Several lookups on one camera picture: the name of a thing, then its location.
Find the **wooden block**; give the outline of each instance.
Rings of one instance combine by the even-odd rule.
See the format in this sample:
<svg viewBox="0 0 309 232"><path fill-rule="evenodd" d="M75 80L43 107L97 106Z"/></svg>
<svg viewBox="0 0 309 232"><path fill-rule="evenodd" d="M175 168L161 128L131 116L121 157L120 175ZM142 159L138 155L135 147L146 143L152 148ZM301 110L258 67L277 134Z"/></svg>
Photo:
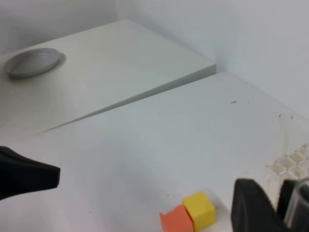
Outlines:
<svg viewBox="0 0 309 232"><path fill-rule="evenodd" d="M183 205L193 222L195 232L216 222L216 210L203 192L184 198Z"/></svg>
<svg viewBox="0 0 309 232"><path fill-rule="evenodd" d="M164 232L193 232L193 224L183 205L173 211L161 214L161 225Z"/></svg>

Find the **yellow cube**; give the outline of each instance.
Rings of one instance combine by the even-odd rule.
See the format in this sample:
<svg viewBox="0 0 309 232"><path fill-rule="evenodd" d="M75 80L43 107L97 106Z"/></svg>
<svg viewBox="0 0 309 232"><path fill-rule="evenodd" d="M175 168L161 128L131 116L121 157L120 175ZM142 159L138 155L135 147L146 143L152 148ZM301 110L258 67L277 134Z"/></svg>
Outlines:
<svg viewBox="0 0 309 232"><path fill-rule="evenodd" d="M216 210L203 192L184 198L183 205L193 222L195 232L216 222Z"/></svg>

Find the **clear tube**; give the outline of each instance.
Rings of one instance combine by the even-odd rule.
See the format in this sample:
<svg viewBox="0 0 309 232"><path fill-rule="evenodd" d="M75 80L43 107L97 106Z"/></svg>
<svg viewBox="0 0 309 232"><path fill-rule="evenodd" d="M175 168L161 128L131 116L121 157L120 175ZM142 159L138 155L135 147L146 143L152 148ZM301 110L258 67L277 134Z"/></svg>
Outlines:
<svg viewBox="0 0 309 232"><path fill-rule="evenodd" d="M309 231L309 178L295 185L284 222L293 231Z"/></svg>

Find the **gray bowl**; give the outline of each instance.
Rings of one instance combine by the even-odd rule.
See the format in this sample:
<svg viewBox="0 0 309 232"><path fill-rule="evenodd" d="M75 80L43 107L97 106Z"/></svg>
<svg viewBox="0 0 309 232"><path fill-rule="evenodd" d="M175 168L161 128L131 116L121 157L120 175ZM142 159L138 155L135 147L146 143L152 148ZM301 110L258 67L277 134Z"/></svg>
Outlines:
<svg viewBox="0 0 309 232"><path fill-rule="evenodd" d="M54 68L63 55L52 48L39 48L14 56L4 64L4 72L21 79L45 73Z"/></svg>

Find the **raised white platform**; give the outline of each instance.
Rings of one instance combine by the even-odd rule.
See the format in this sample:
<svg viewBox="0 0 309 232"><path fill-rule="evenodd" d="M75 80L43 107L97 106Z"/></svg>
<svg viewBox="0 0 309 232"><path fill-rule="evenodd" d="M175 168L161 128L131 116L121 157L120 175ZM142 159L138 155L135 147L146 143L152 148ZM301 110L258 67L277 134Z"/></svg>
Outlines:
<svg viewBox="0 0 309 232"><path fill-rule="evenodd" d="M0 225L6 232L158 232L159 212L200 190L230 209L237 178L264 185L279 114L298 117L222 73L11 144L61 167L61 178L57 189L1 201ZM206 231L230 231L224 206L214 204L218 223Z"/></svg>
<svg viewBox="0 0 309 232"><path fill-rule="evenodd" d="M3 64L25 50L66 56L58 69L10 81ZM0 142L23 138L215 74L215 64L131 21L119 21L0 57Z"/></svg>

